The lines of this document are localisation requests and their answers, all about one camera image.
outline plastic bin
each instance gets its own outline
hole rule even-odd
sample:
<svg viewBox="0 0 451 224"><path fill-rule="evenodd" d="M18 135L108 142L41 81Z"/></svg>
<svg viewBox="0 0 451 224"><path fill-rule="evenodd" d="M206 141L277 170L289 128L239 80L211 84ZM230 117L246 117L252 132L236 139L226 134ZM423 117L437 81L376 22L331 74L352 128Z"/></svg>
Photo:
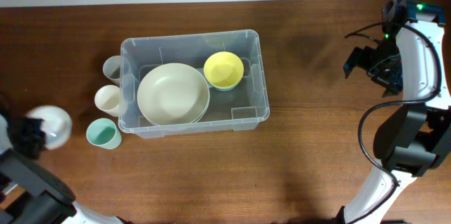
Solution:
<svg viewBox="0 0 451 224"><path fill-rule="evenodd" d="M245 65L238 86L221 92L210 87L209 107L197 123L155 126L141 114L137 91L142 78L165 63L184 63L203 73L205 61L219 51L238 55ZM252 130L269 117L268 94L261 60L260 41L253 30L129 38L121 45L121 115L119 128L142 138L164 137L219 130Z"/></svg>

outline yellow bowl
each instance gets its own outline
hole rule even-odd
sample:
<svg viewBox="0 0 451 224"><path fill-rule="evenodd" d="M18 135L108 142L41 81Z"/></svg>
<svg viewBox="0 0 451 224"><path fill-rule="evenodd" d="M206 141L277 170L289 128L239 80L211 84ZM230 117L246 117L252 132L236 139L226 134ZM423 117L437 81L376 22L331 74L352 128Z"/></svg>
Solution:
<svg viewBox="0 0 451 224"><path fill-rule="evenodd" d="M234 88L241 81L244 71L241 59L228 51L211 55L204 65L206 80L221 91Z"/></svg>

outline brown tabletop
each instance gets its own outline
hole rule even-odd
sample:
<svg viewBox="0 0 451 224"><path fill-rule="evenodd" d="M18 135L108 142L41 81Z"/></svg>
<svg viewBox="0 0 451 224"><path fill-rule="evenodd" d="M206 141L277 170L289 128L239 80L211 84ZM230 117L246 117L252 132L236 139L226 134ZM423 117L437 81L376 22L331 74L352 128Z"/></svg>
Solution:
<svg viewBox="0 0 451 224"><path fill-rule="evenodd" d="M348 32L381 19L387 0L308 0L0 9L0 87L25 112L52 104L69 112L73 134L39 163L77 200L134 223L270 223L331 218L371 170L357 125L382 99L363 70L343 63L356 45ZM445 7L451 0L424 0ZM85 130L107 117L94 94L110 84L103 62L129 37L256 30L271 114L255 130L141 139L123 133L114 150L93 147ZM451 77L451 28L443 54ZM382 37L379 27L368 33ZM378 126L396 108L367 120L371 150ZM386 219L451 219L451 161L410 185Z"/></svg>

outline bowl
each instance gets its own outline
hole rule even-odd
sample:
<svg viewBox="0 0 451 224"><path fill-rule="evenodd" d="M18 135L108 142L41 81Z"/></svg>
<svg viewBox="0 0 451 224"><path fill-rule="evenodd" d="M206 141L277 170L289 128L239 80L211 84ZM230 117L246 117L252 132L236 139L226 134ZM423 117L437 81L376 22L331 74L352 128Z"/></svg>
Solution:
<svg viewBox="0 0 451 224"><path fill-rule="evenodd" d="M153 125L195 123L205 114L209 102L210 91L204 76L181 63L151 70L137 92L138 107Z"/></svg>
<svg viewBox="0 0 451 224"><path fill-rule="evenodd" d="M204 64L206 80L220 91L232 90L240 83L245 67L241 59L228 51L211 55Z"/></svg>

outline mint green cup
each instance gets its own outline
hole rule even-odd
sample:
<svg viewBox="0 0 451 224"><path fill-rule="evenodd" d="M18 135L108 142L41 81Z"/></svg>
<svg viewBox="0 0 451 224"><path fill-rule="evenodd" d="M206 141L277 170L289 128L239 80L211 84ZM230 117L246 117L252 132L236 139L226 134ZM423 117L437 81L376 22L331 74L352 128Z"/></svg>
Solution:
<svg viewBox="0 0 451 224"><path fill-rule="evenodd" d="M92 122L86 130L89 143L104 149L115 149L122 142L116 124L107 118L100 118Z"/></svg>

